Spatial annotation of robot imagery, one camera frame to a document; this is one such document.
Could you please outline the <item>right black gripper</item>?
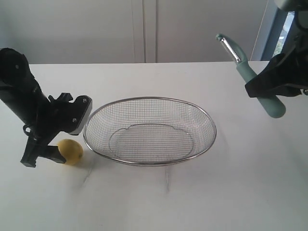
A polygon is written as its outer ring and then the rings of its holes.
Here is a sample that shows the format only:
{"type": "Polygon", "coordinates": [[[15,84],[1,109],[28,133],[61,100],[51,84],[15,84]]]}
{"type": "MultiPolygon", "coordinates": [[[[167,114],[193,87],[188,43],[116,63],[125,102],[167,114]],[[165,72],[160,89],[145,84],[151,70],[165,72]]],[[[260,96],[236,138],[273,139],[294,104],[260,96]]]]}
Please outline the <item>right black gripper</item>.
{"type": "Polygon", "coordinates": [[[245,85],[251,98],[271,95],[298,96],[308,89],[308,35],[299,34],[287,54],[274,56],[255,78],[245,85]]]}

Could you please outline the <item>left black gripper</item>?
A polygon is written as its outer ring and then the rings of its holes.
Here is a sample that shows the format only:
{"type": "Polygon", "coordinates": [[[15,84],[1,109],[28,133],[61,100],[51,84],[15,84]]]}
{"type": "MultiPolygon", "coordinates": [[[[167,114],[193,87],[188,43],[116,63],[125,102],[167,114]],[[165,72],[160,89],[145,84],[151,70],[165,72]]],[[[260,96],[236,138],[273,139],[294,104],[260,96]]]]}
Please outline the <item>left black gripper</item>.
{"type": "Polygon", "coordinates": [[[28,136],[21,163],[26,167],[36,167],[39,157],[65,164],[58,146],[48,144],[63,131],[64,111],[68,103],[72,103],[70,93],[63,92],[58,98],[46,97],[41,92],[28,92],[25,96],[28,118],[24,125],[24,133],[28,136]]]}

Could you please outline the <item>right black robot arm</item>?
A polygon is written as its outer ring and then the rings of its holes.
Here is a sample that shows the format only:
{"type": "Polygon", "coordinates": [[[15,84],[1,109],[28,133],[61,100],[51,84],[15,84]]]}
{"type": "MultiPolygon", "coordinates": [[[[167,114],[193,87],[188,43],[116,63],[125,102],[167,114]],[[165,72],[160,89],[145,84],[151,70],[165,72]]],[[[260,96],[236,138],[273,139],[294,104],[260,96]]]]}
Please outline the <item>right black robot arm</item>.
{"type": "Polygon", "coordinates": [[[306,0],[277,0],[279,9],[294,12],[295,25],[299,29],[293,47],[270,59],[265,69],[245,89],[251,98],[270,95],[295,97],[308,89],[308,28],[299,20],[299,14],[308,10],[306,0]]]}

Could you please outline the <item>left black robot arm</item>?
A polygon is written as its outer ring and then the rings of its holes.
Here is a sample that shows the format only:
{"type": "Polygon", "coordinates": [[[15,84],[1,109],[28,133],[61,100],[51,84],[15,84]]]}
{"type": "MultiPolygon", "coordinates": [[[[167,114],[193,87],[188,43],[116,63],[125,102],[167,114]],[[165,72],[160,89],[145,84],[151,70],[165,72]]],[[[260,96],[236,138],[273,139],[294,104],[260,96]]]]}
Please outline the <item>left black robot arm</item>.
{"type": "Polygon", "coordinates": [[[0,99],[23,122],[27,143],[21,163],[36,167],[38,157],[67,164],[68,157],[58,146],[50,146],[55,136],[66,131],[64,112],[72,105],[72,95],[46,97],[33,76],[25,55],[12,48],[0,50],[0,99]]]}

